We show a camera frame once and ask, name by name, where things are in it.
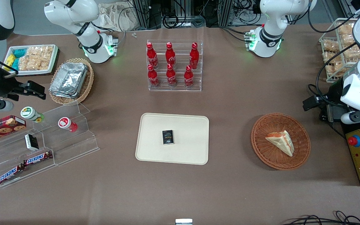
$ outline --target small black box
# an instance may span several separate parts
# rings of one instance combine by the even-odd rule
[[[173,141],[173,131],[162,131],[162,136],[163,136],[163,144],[167,145],[167,144],[174,144]]]

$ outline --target bottle cap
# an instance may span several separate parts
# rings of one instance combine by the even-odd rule
[[[20,111],[20,115],[25,119],[32,118],[35,114],[36,111],[30,106],[24,107],[22,111]]]
[[[57,122],[57,125],[62,129],[66,129],[66,128],[70,127],[71,124],[72,124],[72,121],[68,117],[62,117]]]

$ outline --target table surface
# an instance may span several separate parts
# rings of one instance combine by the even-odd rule
[[[306,84],[323,65],[320,36],[306,25],[289,26],[280,50],[259,58],[218,28],[128,34],[117,57],[92,64],[95,80],[83,102],[101,149],[0,188],[0,224],[156,225],[176,218],[193,218],[195,224],[281,224],[306,214],[334,219],[334,210],[360,218],[360,187],[346,142],[318,120],[318,109],[302,107],[310,96]],[[148,39],[203,40],[202,92],[148,91]],[[7,42],[30,44],[56,44],[58,64],[85,57],[74,35],[13,35]],[[51,76],[18,80],[36,81],[47,90]],[[40,112],[60,106],[49,96],[46,101],[20,96],[15,104],[14,115],[29,104]],[[252,149],[254,122],[274,112],[296,118],[310,136],[309,159],[294,171],[266,166]],[[208,117],[208,163],[138,161],[134,154],[144,113]]]

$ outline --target acrylic bottle rack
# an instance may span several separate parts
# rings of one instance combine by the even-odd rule
[[[159,63],[158,69],[156,69],[157,76],[159,79],[160,85],[156,88],[152,87],[148,82],[148,89],[150,91],[202,91],[203,88],[203,42],[201,40],[148,40],[151,42],[154,50],[157,54],[157,60]],[[171,42],[173,45],[173,50],[176,53],[176,87],[170,87],[168,80],[166,78],[167,63],[166,63],[166,43]],[[198,67],[195,70],[192,70],[194,73],[194,86],[190,89],[187,89],[184,85],[184,73],[186,71],[186,66],[190,64],[190,51],[191,44],[196,42],[198,44],[198,52],[200,53],[200,58],[198,61]]]

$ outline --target wicker basket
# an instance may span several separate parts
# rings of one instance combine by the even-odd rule
[[[77,99],[76,98],[63,98],[63,97],[55,96],[55,95],[51,94],[51,92],[50,92],[50,96],[51,96],[52,100],[54,100],[54,102],[59,103],[59,104],[68,104],[68,103],[71,103],[76,100],[77,100],[77,102],[80,103],[86,99],[87,95],[91,91],[91,86],[93,85],[93,81],[94,81],[94,71],[91,68],[90,63],[82,58],[69,59],[64,63],[83,63],[83,64],[87,65],[87,67],[88,67],[86,78],[84,79],[83,87],[81,88],[81,91],[80,91],[80,96]],[[54,76],[52,77],[51,84],[53,83],[53,81],[56,77],[56,74],[58,73],[58,70],[60,69],[60,67],[62,65],[63,65],[63,63],[56,69]]]
[[[286,155],[265,139],[271,132],[286,130],[294,144],[292,157]],[[251,143],[258,157],[267,165],[278,170],[293,170],[303,165],[309,157],[310,139],[305,128],[296,119],[281,113],[266,114],[254,124]]]

